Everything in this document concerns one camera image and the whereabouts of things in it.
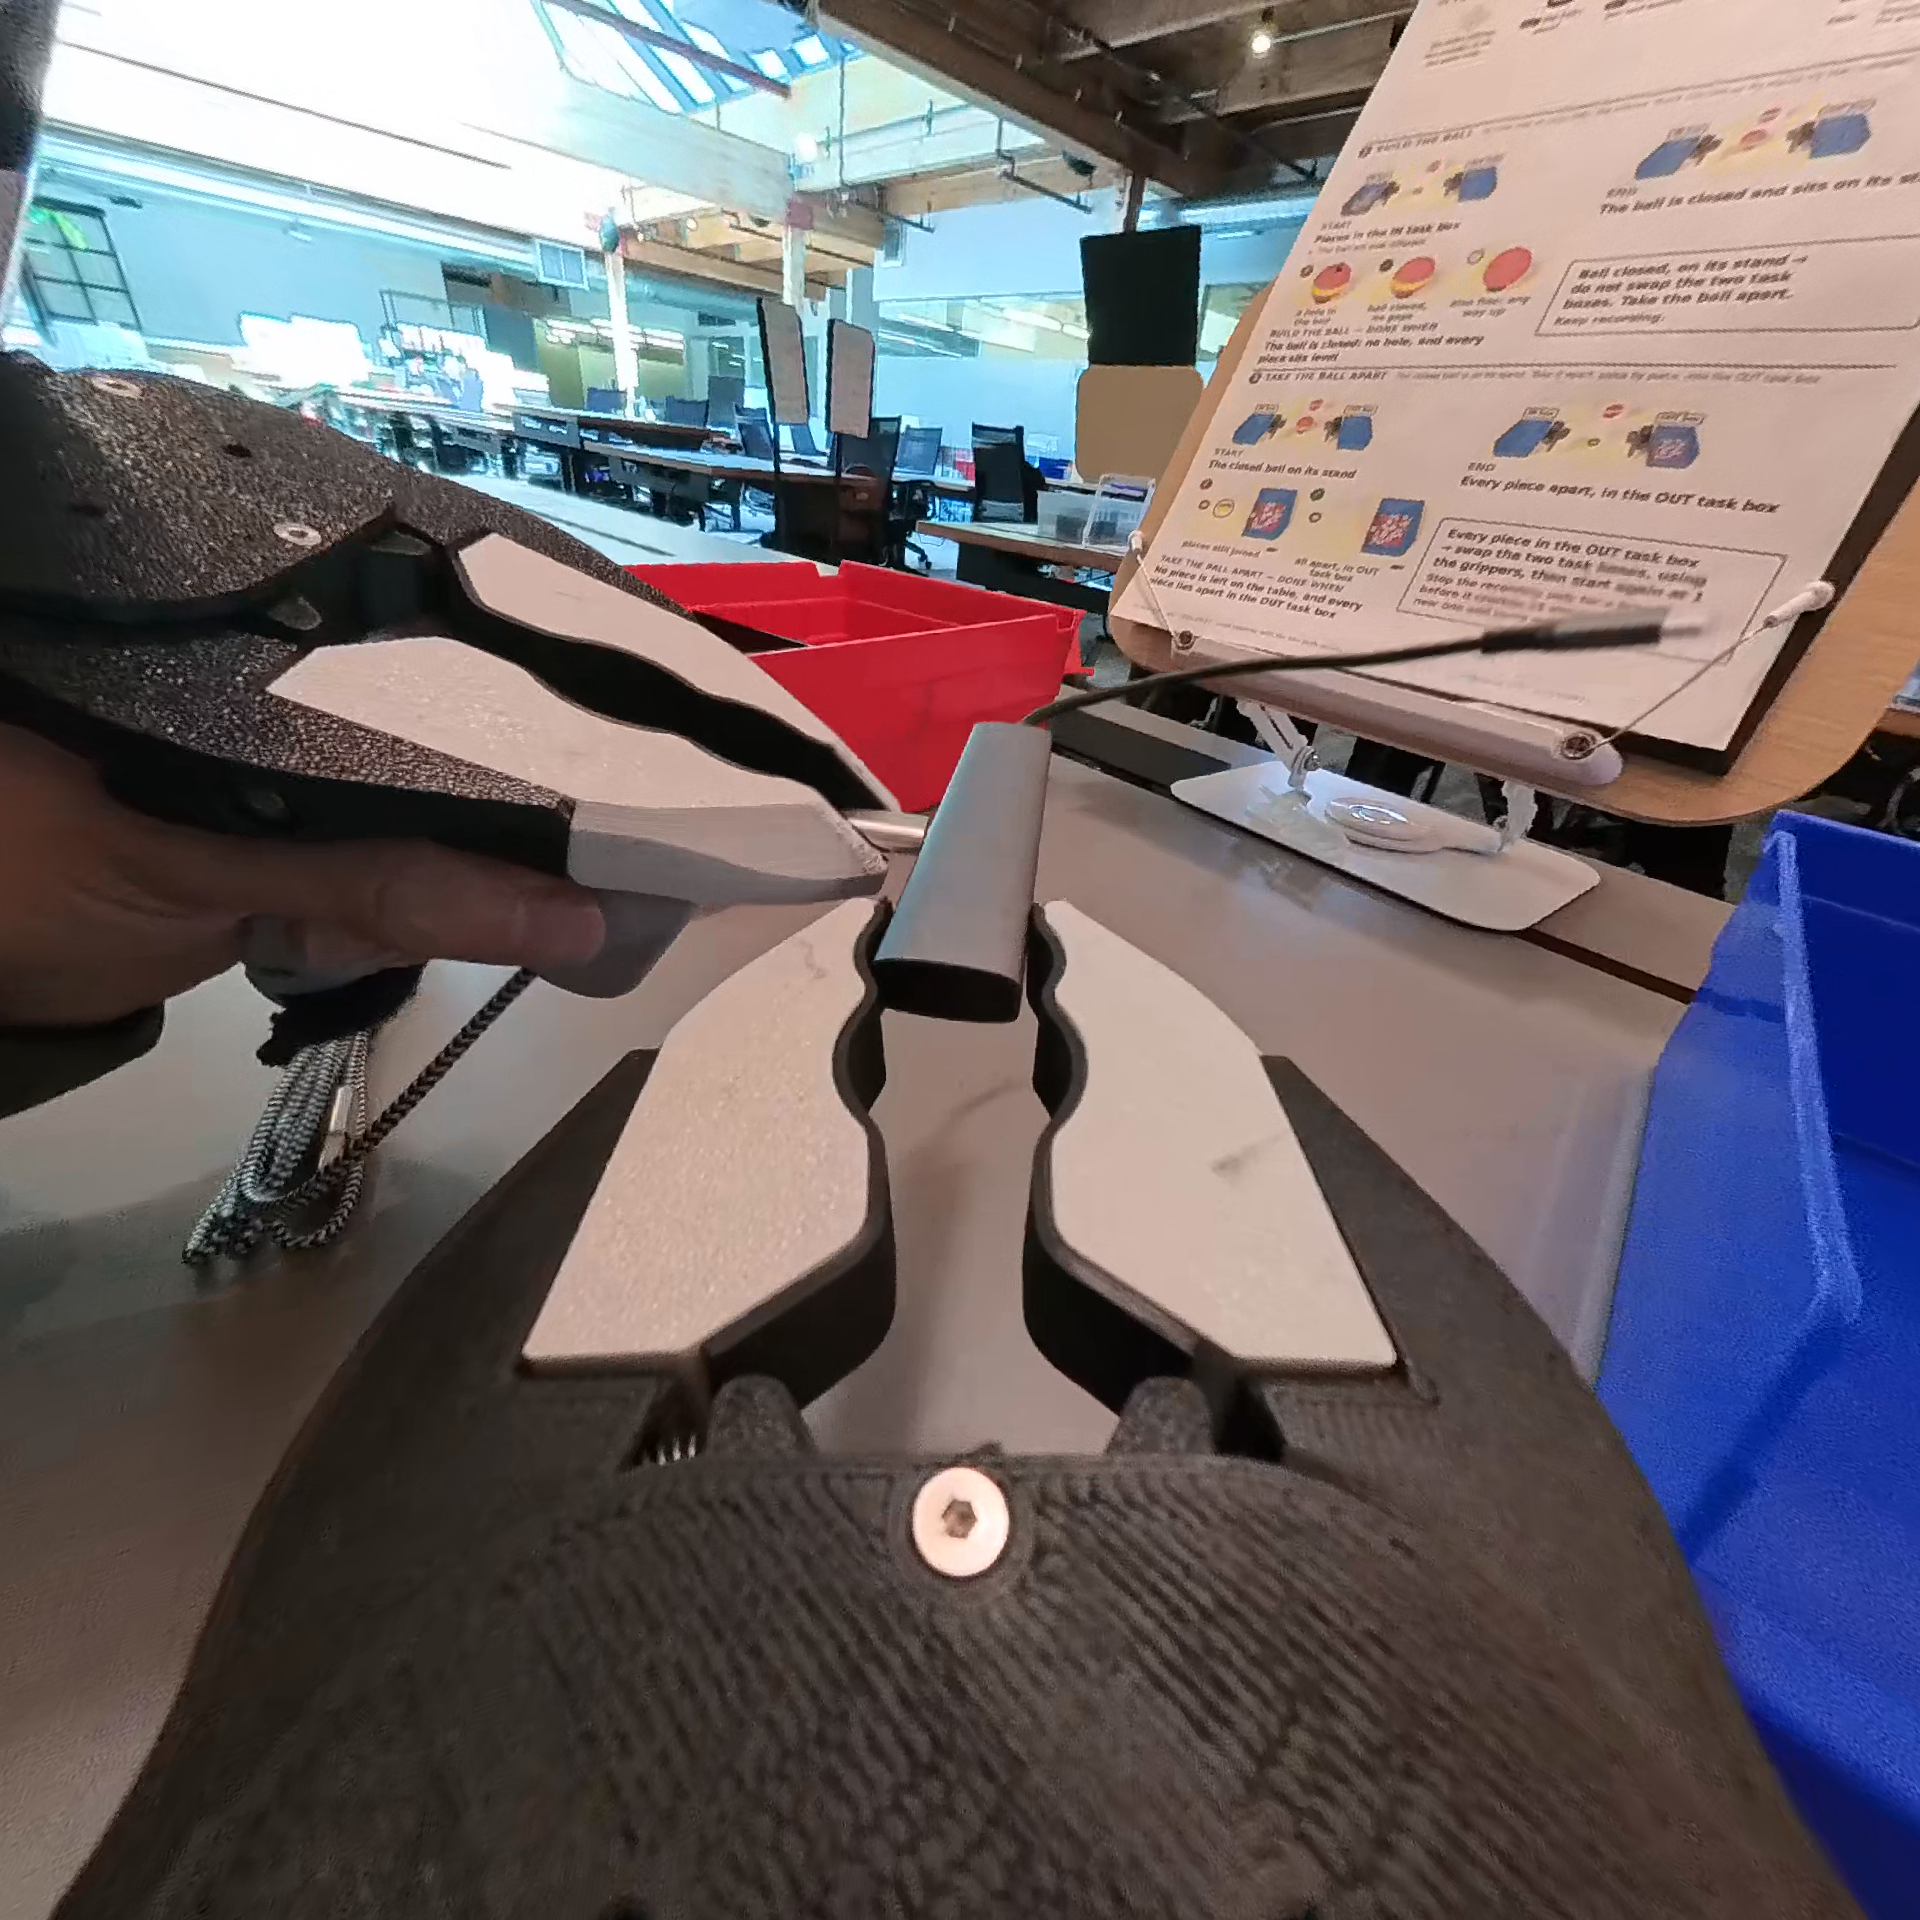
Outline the clear plastic box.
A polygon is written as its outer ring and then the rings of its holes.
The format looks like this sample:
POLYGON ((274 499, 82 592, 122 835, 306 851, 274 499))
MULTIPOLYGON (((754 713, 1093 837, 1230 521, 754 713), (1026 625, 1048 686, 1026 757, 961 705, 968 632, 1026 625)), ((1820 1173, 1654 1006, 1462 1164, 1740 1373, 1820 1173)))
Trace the clear plastic box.
POLYGON ((1107 473, 1091 487, 1050 485, 1037 492, 1035 525, 1054 544, 1125 548, 1141 528, 1153 496, 1153 479, 1126 473, 1107 473))

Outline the grey usb hub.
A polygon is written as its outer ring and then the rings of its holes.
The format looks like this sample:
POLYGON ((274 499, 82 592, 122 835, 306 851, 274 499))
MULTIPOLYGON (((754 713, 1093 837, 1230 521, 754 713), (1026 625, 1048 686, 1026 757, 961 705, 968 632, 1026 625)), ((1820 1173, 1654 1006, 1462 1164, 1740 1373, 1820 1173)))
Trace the grey usb hub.
POLYGON ((884 1009, 953 1024, 1017 1019, 1050 758, 1044 726, 974 726, 873 950, 884 1009))

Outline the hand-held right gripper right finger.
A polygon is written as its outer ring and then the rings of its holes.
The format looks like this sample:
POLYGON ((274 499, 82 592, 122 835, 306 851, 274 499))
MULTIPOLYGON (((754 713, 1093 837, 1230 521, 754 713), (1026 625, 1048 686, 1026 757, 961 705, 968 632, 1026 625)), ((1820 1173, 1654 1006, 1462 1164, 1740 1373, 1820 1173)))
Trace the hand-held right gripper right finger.
POLYGON ((1065 900, 1032 921, 1026 1324, 1072 1377, 1376 1377, 1396 1342, 1212 997, 1065 900))

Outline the red plastic bin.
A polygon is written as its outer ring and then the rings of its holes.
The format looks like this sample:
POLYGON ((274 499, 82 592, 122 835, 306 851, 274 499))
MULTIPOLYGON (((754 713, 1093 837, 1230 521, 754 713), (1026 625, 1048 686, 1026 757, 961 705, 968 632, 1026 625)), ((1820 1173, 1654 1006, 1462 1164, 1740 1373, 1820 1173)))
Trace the red plastic bin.
POLYGON ((1072 608, 890 567, 666 563, 628 574, 826 719, 907 812, 931 812, 982 723, 1017 723, 1081 669, 1072 608))

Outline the tan board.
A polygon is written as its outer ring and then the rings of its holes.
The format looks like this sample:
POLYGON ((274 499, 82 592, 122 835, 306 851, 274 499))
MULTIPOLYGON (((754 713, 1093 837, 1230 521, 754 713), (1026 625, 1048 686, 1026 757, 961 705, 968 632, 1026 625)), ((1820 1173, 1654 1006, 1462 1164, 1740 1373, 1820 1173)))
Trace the tan board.
POLYGON ((1091 366, 1075 389, 1072 468, 1084 485, 1112 473, 1157 477, 1154 401, 1164 368, 1091 366))

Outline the black panel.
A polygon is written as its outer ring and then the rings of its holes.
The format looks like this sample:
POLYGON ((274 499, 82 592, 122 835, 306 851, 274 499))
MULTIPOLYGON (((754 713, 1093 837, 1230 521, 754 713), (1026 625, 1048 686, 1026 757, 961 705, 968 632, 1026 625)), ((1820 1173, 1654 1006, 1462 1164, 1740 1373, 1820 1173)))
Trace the black panel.
POLYGON ((1081 238, 1091 368, 1196 368, 1202 245, 1194 223, 1081 238))

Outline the blue plastic bin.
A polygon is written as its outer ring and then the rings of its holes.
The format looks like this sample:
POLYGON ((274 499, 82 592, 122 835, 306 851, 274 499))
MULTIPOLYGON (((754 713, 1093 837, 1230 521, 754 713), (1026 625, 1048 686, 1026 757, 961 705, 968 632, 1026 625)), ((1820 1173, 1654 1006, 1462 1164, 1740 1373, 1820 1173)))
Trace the blue plastic bin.
POLYGON ((1597 1377, 1867 1916, 1917 1916, 1917 851, 1778 814, 1652 1073, 1597 1377))

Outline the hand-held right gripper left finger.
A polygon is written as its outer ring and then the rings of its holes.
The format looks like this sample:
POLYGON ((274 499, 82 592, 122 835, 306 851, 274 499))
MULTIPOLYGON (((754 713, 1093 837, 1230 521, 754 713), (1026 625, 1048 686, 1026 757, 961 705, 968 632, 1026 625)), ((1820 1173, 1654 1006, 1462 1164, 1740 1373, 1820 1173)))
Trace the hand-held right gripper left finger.
POLYGON ((522 1343, 540 1375, 715 1377, 741 1336, 853 1256, 876 1220, 878 897, 840 902, 668 1030, 522 1343))

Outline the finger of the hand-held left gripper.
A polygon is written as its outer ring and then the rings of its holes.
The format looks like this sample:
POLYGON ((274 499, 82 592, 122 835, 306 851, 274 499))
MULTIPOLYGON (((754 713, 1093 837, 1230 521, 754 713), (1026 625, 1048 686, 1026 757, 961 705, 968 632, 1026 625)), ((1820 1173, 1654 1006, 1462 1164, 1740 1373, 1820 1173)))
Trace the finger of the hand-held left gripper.
POLYGON ((561 795, 566 876, 594 891, 804 905, 876 896, 890 872, 886 855, 801 779, 593 713, 459 639, 328 646, 269 693, 561 795))
POLYGON ((588 713, 802 784, 840 812, 898 807, 758 656, 633 579, 614 583, 482 535, 449 551, 449 624, 457 639, 528 669, 588 713))

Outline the person's left hand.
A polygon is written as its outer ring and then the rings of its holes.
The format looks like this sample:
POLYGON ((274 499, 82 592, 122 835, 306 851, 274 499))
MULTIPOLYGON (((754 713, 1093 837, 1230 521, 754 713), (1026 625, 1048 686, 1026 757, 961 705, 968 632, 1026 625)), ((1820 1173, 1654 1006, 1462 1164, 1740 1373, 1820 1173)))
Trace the person's left hand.
POLYGON ((43 739, 3 729, 3 1024, 97 1025, 233 968, 283 921, 322 964, 571 968, 590 891, 428 844, 277 845, 147 817, 43 739))

